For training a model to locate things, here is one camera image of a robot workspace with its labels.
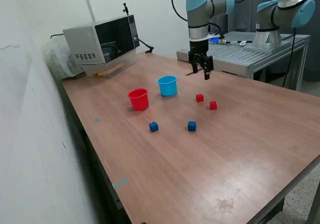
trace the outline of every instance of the red cube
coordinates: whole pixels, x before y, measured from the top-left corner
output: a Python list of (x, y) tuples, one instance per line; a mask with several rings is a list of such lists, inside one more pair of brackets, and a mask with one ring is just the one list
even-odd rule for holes
[(204, 96), (203, 96), (202, 94), (197, 94), (197, 95), (195, 96), (195, 98), (196, 98), (196, 101), (197, 101), (198, 103), (204, 101)]
[(210, 102), (210, 110), (217, 110), (218, 106), (217, 106), (217, 102), (213, 101)]

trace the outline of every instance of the red cup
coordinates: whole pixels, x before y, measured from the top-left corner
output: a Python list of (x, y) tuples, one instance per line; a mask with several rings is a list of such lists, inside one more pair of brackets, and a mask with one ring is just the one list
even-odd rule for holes
[(145, 110), (149, 107), (148, 90), (138, 88), (128, 93), (134, 111)]

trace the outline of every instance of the metal frame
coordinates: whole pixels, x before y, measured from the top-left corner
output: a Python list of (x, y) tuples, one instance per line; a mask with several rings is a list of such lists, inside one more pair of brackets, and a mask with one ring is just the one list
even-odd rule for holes
[[(282, 34), (282, 40), (291, 41), (293, 37), (290, 34)], [(225, 39), (228, 41), (238, 40), (253, 40), (255, 33), (252, 32), (229, 32), (225, 34)], [(292, 69), (289, 71), (289, 77), (296, 73), (296, 77), (287, 79), (288, 88), (299, 91), (305, 67), (310, 35), (297, 34), (294, 42), (294, 53), (298, 53), (294, 59)], [(273, 63), (289, 56), (291, 54), (291, 46), (275, 54), (260, 53), (255, 51), (246, 51), (240, 45), (218, 45), (210, 44), (208, 55), (213, 56), (214, 69), (220, 70), (238, 76), (253, 79), (254, 73), (266, 68)], [(188, 52), (180, 50), (177, 52), (177, 58), (181, 61), (188, 62)]]

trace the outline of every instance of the concrete floor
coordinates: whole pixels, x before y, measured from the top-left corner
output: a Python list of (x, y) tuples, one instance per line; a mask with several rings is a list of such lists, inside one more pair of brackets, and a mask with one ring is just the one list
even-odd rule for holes
[[(320, 82), (303, 81), (301, 92), (320, 97)], [(320, 165), (286, 196), (283, 212), (276, 215), (268, 224), (304, 224), (308, 218), (319, 180)]]

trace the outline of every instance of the blue plastic cup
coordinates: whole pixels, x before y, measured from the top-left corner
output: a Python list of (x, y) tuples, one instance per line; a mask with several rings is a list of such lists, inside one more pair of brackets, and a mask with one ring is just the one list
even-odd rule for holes
[(177, 93), (177, 77), (165, 76), (158, 79), (161, 95), (164, 97), (174, 96)]

